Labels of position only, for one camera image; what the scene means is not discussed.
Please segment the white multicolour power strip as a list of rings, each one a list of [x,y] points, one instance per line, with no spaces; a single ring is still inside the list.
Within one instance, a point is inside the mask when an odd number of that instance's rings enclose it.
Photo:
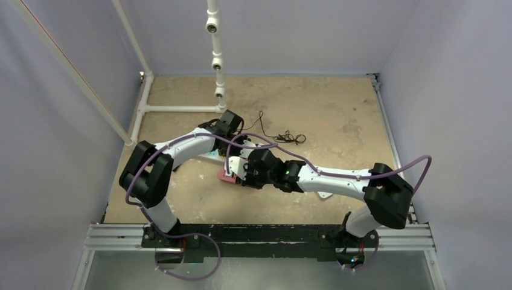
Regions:
[[[215,162],[215,163],[224,163],[225,162],[225,157],[221,156],[219,154],[218,150],[211,151],[211,152],[208,152],[208,153],[200,154],[198,156],[198,158],[200,158],[202,160],[206,160],[206,161],[212,161],[212,162]]]

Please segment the pink triangular power socket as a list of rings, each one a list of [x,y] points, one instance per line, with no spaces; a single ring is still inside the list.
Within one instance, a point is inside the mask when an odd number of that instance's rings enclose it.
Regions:
[[[217,177],[223,181],[230,184],[241,184],[244,180],[241,179],[236,173],[231,172],[229,175],[226,174],[225,170],[221,170],[217,173]]]

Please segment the white square plug adapter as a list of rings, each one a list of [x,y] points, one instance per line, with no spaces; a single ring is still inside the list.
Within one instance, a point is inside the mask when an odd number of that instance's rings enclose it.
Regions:
[[[333,196],[332,193],[326,193],[326,192],[317,192],[317,195],[321,200],[327,200]]]

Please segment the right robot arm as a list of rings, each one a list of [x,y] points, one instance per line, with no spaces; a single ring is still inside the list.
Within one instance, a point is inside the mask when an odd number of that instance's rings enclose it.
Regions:
[[[352,239],[381,226],[404,229],[414,195],[412,186],[382,163],[370,169],[333,170],[303,159],[283,161],[265,149],[250,153],[243,170],[241,184],[254,189],[272,185],[286,193],[324,192],[362,201],[363,207],[346,214],[342,223],[340,235]]]

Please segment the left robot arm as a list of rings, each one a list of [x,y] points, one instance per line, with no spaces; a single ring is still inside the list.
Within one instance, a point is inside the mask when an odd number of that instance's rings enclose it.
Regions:
[[[241,116],[227,110],[219,119],[204,122],[173,140],[158,144],[140,141],[119,178],[125,202],[137,206],[163,233],[180,235],[181,223],[166,200],[173,170],[204,153],[226,153],[244,124]]]

